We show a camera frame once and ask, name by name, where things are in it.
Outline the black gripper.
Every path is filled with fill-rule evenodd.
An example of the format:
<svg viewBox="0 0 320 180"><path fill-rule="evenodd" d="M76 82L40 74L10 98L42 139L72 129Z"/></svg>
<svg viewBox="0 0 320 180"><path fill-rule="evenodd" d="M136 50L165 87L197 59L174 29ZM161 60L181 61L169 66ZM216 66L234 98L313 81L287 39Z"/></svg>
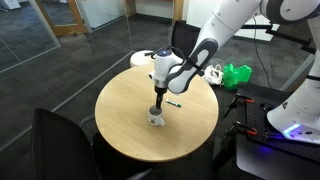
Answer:
<svg viewBox="0 0 320 180"><path fill-rule="evenodd" d="M157 97L156 97L156 108L157 109L161 109L161 104L162 104L162 101L163 101L163 95L167 92L167 88L159 88L157 86L154 86L154 91L157 94Z"/></svg>

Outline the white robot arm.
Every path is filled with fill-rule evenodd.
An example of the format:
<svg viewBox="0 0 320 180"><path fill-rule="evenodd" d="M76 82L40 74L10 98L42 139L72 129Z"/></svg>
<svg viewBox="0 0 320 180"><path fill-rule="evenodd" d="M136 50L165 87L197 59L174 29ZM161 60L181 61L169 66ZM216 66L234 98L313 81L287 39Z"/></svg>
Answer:
<svg viewBox="0 0 320 180"><path fill-rule="evenodd" d="M150 74L157 94L155 107L161 108L163 95L184 93L193 77L214 54L257 14L275 24L292 24L319 15L320 0L221 0L200 29L188 57L180 49L164 46L152 54Z"/></svg>

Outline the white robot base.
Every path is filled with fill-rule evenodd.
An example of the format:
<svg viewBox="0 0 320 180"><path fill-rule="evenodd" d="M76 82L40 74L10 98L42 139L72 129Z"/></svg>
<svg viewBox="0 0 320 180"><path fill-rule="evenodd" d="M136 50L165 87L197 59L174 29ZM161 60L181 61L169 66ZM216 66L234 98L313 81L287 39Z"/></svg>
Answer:
<svg viewBox="0 0 320 180"><path fill-rule="evenodd" d="M285 138L320 144L320 52L301 86L267 113L268 122Z"/></svg>

